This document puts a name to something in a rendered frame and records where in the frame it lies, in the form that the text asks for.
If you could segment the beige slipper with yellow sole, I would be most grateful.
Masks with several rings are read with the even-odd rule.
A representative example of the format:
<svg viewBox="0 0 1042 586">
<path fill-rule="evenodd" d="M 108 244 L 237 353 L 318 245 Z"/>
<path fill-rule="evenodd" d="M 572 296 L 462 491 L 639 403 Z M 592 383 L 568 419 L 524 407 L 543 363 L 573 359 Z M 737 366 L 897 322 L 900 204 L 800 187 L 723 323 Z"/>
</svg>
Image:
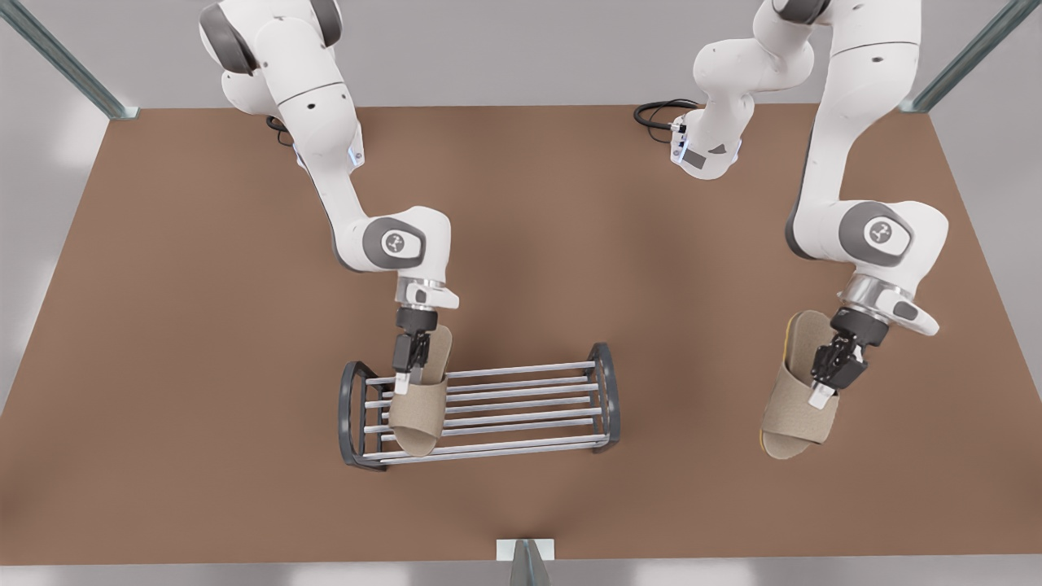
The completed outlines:
<svg viewBox="0 0 1042 586">
<path fill-rule="evenodd" d="M 453 350 L 453 334 L 444 324 L 431 333 L 427 364 L 413 379 L 406 396 L 394 394 L 388 412 L 388 426 L 395 441 L 412 457 L 426 457 L 442 435 L 448 379 L 446 367 Z"/>
<path fill-rule="evenodd" d="M 811 370 L 817 349 L 833 337 L 829 317 L 818 311 L 805 310 L 789 320 L 784 360 L 760 423 L 760 445 L 768 456 L 790 459 L 829 437 L 838 396 L 821 408 L 812 405 Z"/>
</svg>

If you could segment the dark metal shoe rack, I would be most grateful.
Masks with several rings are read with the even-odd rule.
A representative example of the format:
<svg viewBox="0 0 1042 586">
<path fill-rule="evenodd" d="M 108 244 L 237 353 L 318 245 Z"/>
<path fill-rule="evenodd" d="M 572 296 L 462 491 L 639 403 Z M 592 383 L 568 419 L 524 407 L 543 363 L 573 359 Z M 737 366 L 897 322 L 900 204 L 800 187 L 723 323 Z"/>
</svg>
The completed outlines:
<svg viewBox="0 0 1042 586">
<path fill-rule="evenodd" d="M 587 359 L 447 375 L 442 436 L 429 462 L 589 449 L 603 453 L 620 441 L 619 391 L 606 343 Z M 346 364 L 339 394 L 339 450 L 361 470 L 412 464 L 388 426 L 394 379 L 380 379 L 362 362 Z"/>
</svg>

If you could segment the silver frame post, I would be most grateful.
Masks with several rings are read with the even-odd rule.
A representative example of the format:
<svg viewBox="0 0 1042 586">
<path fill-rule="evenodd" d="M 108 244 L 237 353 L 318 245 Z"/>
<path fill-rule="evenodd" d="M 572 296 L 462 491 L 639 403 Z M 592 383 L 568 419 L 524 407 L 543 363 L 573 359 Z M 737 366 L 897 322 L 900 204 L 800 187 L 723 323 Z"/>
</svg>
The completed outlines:
<svg viewBox="0 0 1042 586">
<path fill-rule="evenodd" d="M 140 108 L 127 107 L 86 66 L 76 59 L 63 43 L 42 25 L 19 0 L 0 0 L 0 18 L 28 43 L 43 59 L 51 63 L 71 86 L 111 120 L 134 120 Z"/>
<path fill-rule="evenodd" d="M 979 29 L 952 60 L 945 64 L 931 82 L 911 98 L 901 101 L 901 112 L 931 112 L 978 67 L 1007 36 L 1038 10 L 1042 0 L 1004 0 L 1001 9 Z"/>
<path fill-rule="evenodd" d="M 546 561 L 555 559 L 554 539 L 499 539 L 496 560 L 510 562 L 510 586 L 552 586 Z"/>
</svg>

